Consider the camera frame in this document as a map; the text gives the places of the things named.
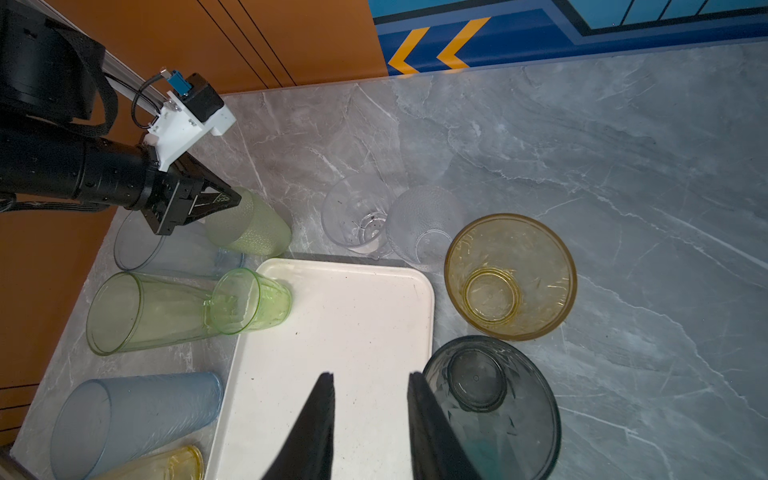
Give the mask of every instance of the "black cable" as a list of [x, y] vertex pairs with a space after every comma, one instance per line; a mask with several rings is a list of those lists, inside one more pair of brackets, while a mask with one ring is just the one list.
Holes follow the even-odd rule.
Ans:
[[[120, 78], [115, 77], [113, 74], [104, 72], [104, 76], [109, 78], [110, 80], [116, 81], [118, 84], [121, 84], [122, 86], [126, 87], [128, 90], [134, 92], [135, 94], [138, 93], [138, 90], [134, 87], [131, 87], [127, 82], [121, 80]], [[156, 104], [151, 98], [149, 98], [145, 94], [141, 94], [141, 98], [143, 98], [148, 104], [152, 105], [152, 108], [157, 112], [157, 114], [160, 114], [160, 109], [162, 108], [160, 105]]]
[[143, 92], [147, 87], [152, 85], [154, 82], [160, 80], [163, 77], [162, 74], [156, 74], [149, 80], [146, 80], [141, 86], [139, 87], [138, 91], [136, 92], [136, 95], [134, 96], [134, 100], [131, 102], [131, 120], [134, 121], [137, 127], [142, 129], [147, 129], [150, 127], [150, 125], [142, 125], [139, 123], [139, 120], [136, 119], [136, 103], [139, 102], [139, 97], [141, 95], [141, 92]]

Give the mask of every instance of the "blue stripe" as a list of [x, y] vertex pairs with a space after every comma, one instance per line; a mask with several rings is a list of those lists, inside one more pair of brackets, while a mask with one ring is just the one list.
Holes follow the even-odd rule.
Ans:
[[[437, 55], [464, 25], [466, 21], [431, 27], [406, 62], [417, 71], [446, 70], [447, 67], [437, 59]], [[671, 25], [653, 28], [651, 31], [654, 33], [646, 32], [644, 37], [618, 38], [619, 33], [594, 35], [591, 37], [592, 43], [577, 45], [563, 33], [544, 10], [536, 9], [491, 18], [456, 56], [470, 67], [481, 67], [691, 45], [699, 42], [766, 37], [768, 22], [765, 15], [754, 15]], [[404, 31], [379, 36], [382, 52], [387, 60], [395, 54], [408, 33], [409, 31]], [[621, 35], [629, 33], [637, 34], [637, 31], [621, 32]], [[398, 74], [391, 68], [389, 71], [390, 74]]]

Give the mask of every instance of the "textured clear cup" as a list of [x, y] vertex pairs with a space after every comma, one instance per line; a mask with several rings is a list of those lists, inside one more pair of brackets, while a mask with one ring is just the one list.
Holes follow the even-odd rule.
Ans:
[[213, 245], [202, 223], [155, 235], [140, 211], [123, 221], [114, 241], [114, 262], [121, 270], [167, 276], [217, 279], [243, 266], [245, 255]]
[[440, 187], [407, 190], [389, 212], [386, 233], [400, 258], [423, 272], [439, 272], [453, 237], [467, 224], [464, 205]]
[[234, 187], [242, 200], [236, 207], [204, 219], [208, 239], [236, 252], [276, 257], [288, 249], [291, 232], [285, 220], [254, 192]]
[[141, 273], [116, 273], [91, 302], [85, 324], [88, 345], [106, 356], [218, 335], [208, 319], [209, 298], [209, 290]]
[[219, 415], [213, 373], [93, 379], [70, 394], [51, 437], [56, 480], [105, 473], [201, 429]]
[[147, 455], [94, 480], [203, 480], [203, 455], [194, 445]]
[[323, 231], [336, 245], [378, 259], [392, 252], [384, 225], [394, 196], [377, 176], [356, 174], [331, 188], [323, 201]]

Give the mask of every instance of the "white tray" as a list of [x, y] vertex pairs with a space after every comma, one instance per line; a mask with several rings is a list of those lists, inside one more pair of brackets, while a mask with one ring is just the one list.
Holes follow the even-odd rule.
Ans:
[[206, 480], [258, 480], [317, 376], [333, 374], [333, 479], [411, 478], [408, 374], [432, 354], [435, 292], [409, 268], [272, 259], [283, 324], [240, 336]]

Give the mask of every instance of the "light green cup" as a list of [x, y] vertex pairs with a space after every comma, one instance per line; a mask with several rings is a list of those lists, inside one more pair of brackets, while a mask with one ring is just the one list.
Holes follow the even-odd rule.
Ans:
[[237, 207], [205, 217], [208, 240], [228, 250], [263, 257], [276, 257], [286, 251], [290, 227], [280, 215], [250, 190], [234, 190], [243, 198]]
[[268, 329], [290, 313], [286, 287], [247, 268], [227, 272], [206, 302], [211, 324], [227, 335]]

